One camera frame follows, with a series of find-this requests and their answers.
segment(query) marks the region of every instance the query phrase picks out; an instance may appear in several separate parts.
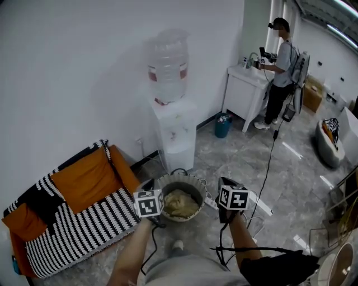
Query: white sneaker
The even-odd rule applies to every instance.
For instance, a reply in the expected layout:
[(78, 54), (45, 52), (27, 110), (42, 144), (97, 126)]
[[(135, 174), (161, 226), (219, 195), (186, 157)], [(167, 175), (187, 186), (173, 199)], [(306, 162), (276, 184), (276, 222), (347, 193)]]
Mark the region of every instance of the white sneaker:
[(180, 248), (181, 250), (184, 250), (184, 243), (181, 240), (177, 240), (172, 246), (172, 249), (175, 248)]
[(255, 122), (253, 125), (254, 125), (254, 127), (256, 127), (257, 129), (260, 129), (260, 130), (270, 129), (270, 125), (266, 124), (264, 121)]

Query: plastic water bottle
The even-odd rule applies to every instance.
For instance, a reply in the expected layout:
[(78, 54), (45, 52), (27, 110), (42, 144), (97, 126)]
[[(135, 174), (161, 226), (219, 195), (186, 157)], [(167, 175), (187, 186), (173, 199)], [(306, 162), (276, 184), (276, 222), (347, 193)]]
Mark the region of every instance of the plastic water bottle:
[(177, 101), (185, 94), (189, 64), (187, 37), (185, 31), (169, 29), (149, 43), (150, 85), (162, 103)]

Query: baseboard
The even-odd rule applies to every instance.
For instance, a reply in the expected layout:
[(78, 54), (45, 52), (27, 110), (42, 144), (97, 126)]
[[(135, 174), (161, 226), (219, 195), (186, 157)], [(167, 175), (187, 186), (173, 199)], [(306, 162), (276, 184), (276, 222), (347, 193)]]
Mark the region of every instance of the baseboard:
[[(199, 123), (197, 126), (196, 126), (196, 130), (199, 130), (200, 128), (204, 127), (206, 124), (208, 124), (210, 121), (214, 120), (215, 119), (215, 116), (217, 114), (214, 114), (213, 116), (210, 116), (207, 120), (204, 120), (202, 121), (202, 123)], [(143, 164), (145, 164), (146, 162), (148, 162), (150, 159), (158, 156), (158, 150), (157, 151), (154, 151), (153, 153), (150, 153), (147, 157), (141, 159), (140, 161), (134, 163), (130, 168), (131, 170), (135, 170), (137, 168), (139, 168), (140, 166), (142, 166)]]

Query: marble floor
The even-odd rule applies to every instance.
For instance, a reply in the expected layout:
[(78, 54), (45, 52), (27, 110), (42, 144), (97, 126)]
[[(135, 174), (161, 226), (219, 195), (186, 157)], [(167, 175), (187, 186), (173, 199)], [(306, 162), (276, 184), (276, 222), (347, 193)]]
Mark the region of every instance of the marble floor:
[[(335, 170), (324, 165), (315, 153), (312, 136), (318, 120), (337, 115), (338, 111), (333, 104), (323, 101), (316, 114), (304, 108), (291, 122), (282, 124), (261, 195), (266, 207), (257, 207), (255, 218), (249, 227), (259, 246), (303, 249), (309, 254), (308, 245), (311, 244), (313, 255), (321, 256), (328, 251), (325, 230), (312, 231), (309, 242), (310, 229), (324, 228), (326, 209), (331, 204), (330, 188), (322, 177), (335, 185), (351, 171), (352, 166), (347, 161)], [(257, 194), (262, 187), (274, 131), (259, 131), (251, 124), (244, 134), (241, 132), (243, 123), (242, 119), (235, 117), (232, 128), (224, 139), (215, 137), (214, 122), (197, 132), (194, 168), (189, 173), (205, 179), (209, 192), (214, 196), (217, 194), (216, 185), (220, 176), (230, 177)], [(151, 160), (137, 170), (136, 174), (144, 181), (159, 178), (165, 171), (158, 161)], [(217, 259), (215, 251), (209, 248), (218, 245), (220, 228), (217, 212), (208, 206), (189, 222), (167, 222), (166, 229), (156, 231), (159, 248), (148, 265), (164, 257), (166, 249), (176, 239), (183, 240), (185, 247), (193, 253)], [(331, 240), (330, 243), (334, 243), (334, 238), (331, 237)], [(223, 244), (227, 247), (232, 244), (227, 230), (224, 232)], [(34, 281), (35, 285), (106, 285), (117, 253), (124, 245), (125, 240), (120, 241), (51, 278)], [(154, 244), (150, 240), (147, 255), (153, 250)], [(230, 256), (230, 252), (225, 254), (226, 258)], [(235, 259), (228, 266), (232, 271), (238, 271)]]

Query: person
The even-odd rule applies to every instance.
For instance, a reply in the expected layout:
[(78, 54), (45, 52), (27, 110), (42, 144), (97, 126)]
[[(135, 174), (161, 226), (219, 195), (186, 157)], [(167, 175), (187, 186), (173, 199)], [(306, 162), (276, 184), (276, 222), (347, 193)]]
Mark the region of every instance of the person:
[(297, 61), (297, 53), (293, 47), (290, 36), (290, 26), (283, 18), (276, 18), (273, 22), (273, 29), (276, 37), (281, 37), (284, 42), (281, 44), (277, 56), (276, 65), (259, 64), (258, 69), (275, 72), (274, 82), (270, 89), (265, 120), (255, 122), (257, 129), (270, 129), (270, 124), (277, 124), (284, 101), (294, 90), (294, 83), (291, 80), (292, 71)]
[[(234, 245), (257, 247), (241, 216), (237, 214), (229, 224)], [(136, 285), (152, 222), (142, 218), (125, 246), (119, 253), (107, 286)], [(256, 260), (262, 257), (259, 250), (237, 252), (236, 261), (241, 267), (243, 259)], [(145, 276), (146, 286), (194, 286), (194, 285), (249, 285), (241, 273), (231, 273), (214, 260), (192, 255), (183, 249), (182, 241), (176, 241), (168, 259), (160, 260), (149, 267)]]

